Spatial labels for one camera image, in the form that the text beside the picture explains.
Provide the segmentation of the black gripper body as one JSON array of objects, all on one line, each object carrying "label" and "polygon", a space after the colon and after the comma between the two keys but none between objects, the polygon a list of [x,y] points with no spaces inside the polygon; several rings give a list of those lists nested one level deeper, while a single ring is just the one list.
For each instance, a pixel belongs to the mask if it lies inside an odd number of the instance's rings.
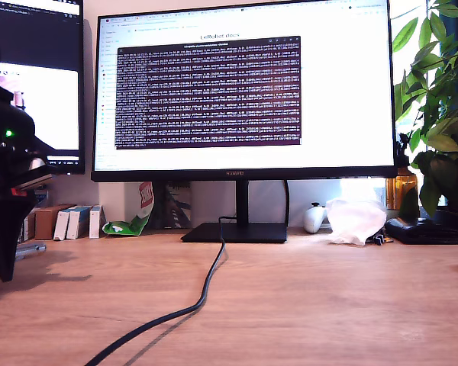
[{"label": "black gripper body", "polygon": [[53,166],[38,152],[0,152],[0,191],[26,191],[53,178]]}]

